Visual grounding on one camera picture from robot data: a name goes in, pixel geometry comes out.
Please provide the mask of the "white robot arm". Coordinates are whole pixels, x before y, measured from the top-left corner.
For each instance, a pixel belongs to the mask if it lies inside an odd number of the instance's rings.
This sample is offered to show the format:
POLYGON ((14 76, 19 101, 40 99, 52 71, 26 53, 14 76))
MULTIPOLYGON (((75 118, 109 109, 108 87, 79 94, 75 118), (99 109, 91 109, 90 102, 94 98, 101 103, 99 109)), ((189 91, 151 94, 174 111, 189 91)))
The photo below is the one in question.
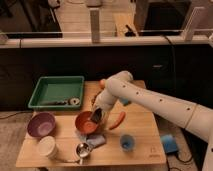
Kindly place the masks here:
POLYGON ((137 87, 132 81, 133 76, 129 71, 108 77, 104 89, 95 99, 92 111, 111 111, 119 98, 144 106, 207 142, 202 171, 213 171, 213 109, 137 87))

